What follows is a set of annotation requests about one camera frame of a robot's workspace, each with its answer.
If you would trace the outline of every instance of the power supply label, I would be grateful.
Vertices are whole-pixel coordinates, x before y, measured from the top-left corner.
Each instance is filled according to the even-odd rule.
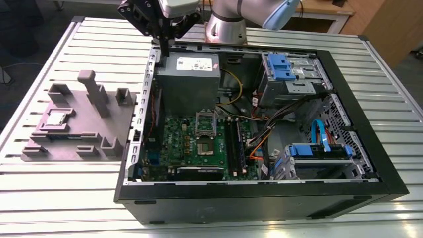
[[[212,59],[178,57],[176,70],[212,71]]]

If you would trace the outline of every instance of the green circuit board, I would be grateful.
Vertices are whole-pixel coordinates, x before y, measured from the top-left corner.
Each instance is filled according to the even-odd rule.
[[[150,181],[165,181],[166,170],[170,166],[218,166],[224,168],[224,180],[256,180],[256,165],[246,166],[246,173],[237,176],[233,176],[228,171],[224,119],[216,121],[216,136],[212,139],[196,138],[194,127],[194,117],[165,118],[158,165],[148,166]],[[212,120],[198,121],[198,128],[210,130]],[[252,137],[246,120],[240,120],[240,128],[245,141]]]

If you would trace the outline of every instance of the ram slot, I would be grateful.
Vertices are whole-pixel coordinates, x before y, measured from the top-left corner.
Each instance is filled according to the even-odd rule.
[[[232,140],[232,121],[228,118],[224,122],[224,142],[225,142],[225,154],[226,154],[226,164],[229,174],[237,175],[236,169],[236,151],[234,151],[234,141]]]
[[[240,122],[236,120],[233,123],[236,126],[236,143],[234,143],[234,148],[236,148],[236,154],[237,154],[237,159],[236,159],[236,164],[237,164],[237,172],[238,173],[245,173],[245,156],[244,156],[244,142],[242,142],[242,132],[240,129]]]

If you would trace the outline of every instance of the motherboard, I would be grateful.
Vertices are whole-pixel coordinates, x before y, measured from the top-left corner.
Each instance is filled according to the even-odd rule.
[[[169,175],[177,173],[192,179],[257,180],[256,161],[246,161],[242,153],[250,137],[244,119],[216,119],[206,114],[166,117],[161,150],[146,152],[148,176],[142,180],[169,181]]]

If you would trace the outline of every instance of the aluminum table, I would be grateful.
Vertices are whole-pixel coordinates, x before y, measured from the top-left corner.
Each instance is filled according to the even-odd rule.
[[[197,25],[184,41],[202,41]],[[423,233],[423,112],[369,42],[356,36],[248,29],[249,45],[329,50],[409,195],[335,218],[142,226],[113,203],[120,162],[24,162],[52,83],[81,90],[81,69],[106,91],[140,92],[150,37],[124,20],[74,18],[0,136],[0,235],[56,238],[411,237]]]

